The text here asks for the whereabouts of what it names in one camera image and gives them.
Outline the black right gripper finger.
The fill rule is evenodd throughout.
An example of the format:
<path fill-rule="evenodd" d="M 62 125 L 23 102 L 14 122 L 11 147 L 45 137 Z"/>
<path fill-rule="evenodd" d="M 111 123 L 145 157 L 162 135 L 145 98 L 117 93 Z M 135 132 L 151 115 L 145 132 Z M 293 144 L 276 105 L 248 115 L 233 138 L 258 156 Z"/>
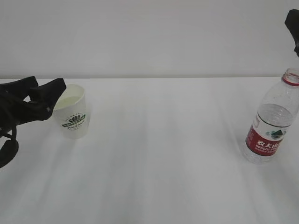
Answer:
<path fill-rule="evenodd" d="M 299 10 L 291 9 L 288 12 L 285 19 L 285 25 L 294 39 L 294 52 L 299 56 Z"/>

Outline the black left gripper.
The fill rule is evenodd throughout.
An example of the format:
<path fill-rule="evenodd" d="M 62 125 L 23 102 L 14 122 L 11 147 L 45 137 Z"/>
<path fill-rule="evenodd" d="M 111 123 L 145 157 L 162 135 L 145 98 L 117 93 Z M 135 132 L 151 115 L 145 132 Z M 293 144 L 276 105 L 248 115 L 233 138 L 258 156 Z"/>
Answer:
<path fill-rule="evenodd" d="M 63 78 L 38 86 L 34 76 L 0 85 L 0 129 L 12 130 L 13 125 L 48 120 L 66 90 Z M 30 101 L 21 98 L 29 95 Z"/>

